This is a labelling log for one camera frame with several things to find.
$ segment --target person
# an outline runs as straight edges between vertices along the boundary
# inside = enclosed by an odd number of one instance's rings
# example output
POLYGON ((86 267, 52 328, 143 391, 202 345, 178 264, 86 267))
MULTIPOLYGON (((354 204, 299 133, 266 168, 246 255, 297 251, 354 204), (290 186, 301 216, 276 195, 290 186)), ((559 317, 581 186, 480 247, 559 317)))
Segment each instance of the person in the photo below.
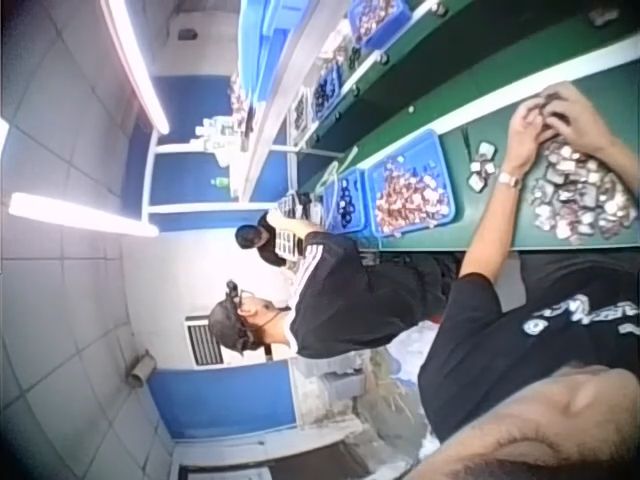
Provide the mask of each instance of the person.
POLYGON ((441 446, 408 479, 640 478, 640 251, 522 254, 526 303, 508 312, 494 288, 518 186, 555 134, 638 195, 638 158, 572 84, 520 105, 502 175, 418 377, 441 446))
POLYGON ((456 274, 454 258, 425 254, 364 266, 349 237, 277 210, 267 222, 304 242, 293 298, 277 308, 228 286, 209 316, 211 334, 222 346, 242 353, 279 343, 302 357, 331 358, 386 345, 442 312, 447 279, 456 274))
POLYGON ((255 248, 260 258, 277 268, 283 268, 287 261, 276 253, 276 230, 267 221, 265 212, 257 225, 241 225, 236 230, 236 242, 243 250, 255 248))

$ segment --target hand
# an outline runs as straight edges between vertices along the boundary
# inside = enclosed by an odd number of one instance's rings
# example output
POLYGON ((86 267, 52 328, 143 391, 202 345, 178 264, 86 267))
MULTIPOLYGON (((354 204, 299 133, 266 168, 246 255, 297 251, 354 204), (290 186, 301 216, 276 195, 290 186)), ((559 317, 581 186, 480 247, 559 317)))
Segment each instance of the hand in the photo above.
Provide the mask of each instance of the hand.
POLYGON ((551 85, 542 95, 561 97, 543 109, 544 122, 579 152, 599 157, 615 141, 591 102, 571 83, 551 85))
POLYGON ((540 107, 544 103, 541 97, 522 103, 511 117, 507 153, 502 169, 511 175, 523 177, 533 165, 538 145, 548 140, 555 132, 543 132, 544 120, 540 107))
POLYGON ((289 219, 280 210, 273 208, 267 213, 267 222, 276 230, 286 230, 289 219))

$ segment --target watch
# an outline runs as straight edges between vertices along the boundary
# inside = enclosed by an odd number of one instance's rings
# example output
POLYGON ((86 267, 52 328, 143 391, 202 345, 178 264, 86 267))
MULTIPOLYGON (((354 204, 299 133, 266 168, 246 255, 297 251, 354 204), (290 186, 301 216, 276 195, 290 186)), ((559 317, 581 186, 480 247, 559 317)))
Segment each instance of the watch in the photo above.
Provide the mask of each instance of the watch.
POLYGON ((503 171, 501 171, 500 174, 498 175, 498 183, 504 183, 505 185, 508 185, 511 188, 515 188, 516 190, 520 190, 520 188, 522 187, 521 178, 503 171))

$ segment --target fluorescent light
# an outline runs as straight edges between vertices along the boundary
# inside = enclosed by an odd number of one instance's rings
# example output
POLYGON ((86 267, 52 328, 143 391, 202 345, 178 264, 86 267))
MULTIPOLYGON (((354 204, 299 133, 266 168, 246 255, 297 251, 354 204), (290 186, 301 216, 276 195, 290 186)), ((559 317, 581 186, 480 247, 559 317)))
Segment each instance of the fluorescent light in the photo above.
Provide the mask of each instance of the fluorescent light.
POLYGON ((149 223, 138 222, 63 200, 21 192, 11 196, 9 213, 17 217, 99 232, 123 233, 138 237, 156 237, 159 233, 158 227, 149 223))
POLYGON ((126 1, 102 0, 102 9, 120 59, 125 64, 129 80, 133 84, 142 106, 149 115, 153 126, 162 135, 166 135, 169 133, 169 122, 153 88, 153 83, 151 83, 147 66, 133 31, 126 1))
POLYGON ((9 124, 0 117, 0 156, 4 150, 4 142, 7 140, 7 133, 9 133, 9 124))

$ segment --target black t-shirt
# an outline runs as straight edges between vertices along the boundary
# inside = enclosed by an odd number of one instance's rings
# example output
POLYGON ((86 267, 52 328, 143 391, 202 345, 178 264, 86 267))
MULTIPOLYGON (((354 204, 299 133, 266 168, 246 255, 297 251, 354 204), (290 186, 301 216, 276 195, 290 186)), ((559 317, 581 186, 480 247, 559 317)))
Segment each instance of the black t-shirt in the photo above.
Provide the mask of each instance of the black t-shirt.
POLYGON ((438 439, 572 361, 640 377, 638 288, 637 275, 590 267, 503 313, 486 277, 457 280, 418 377, 438 439))
POLYGON ((292 350, 306 358, 331 358, 386 345, 424 319, 420 289, 412 269, 364 267, 350 238, 311 233, 290 302, 292 350))
POLYGON ((273 265, 278 268, 284 267, 287 264, 287 261, 276 253, 276 229, 267 222, 266 213, 258 220, 258 226, 264 228, 269 234, 269 239, 257 248, 258 255, 260 255, 260 258, 269 265, 273 265))

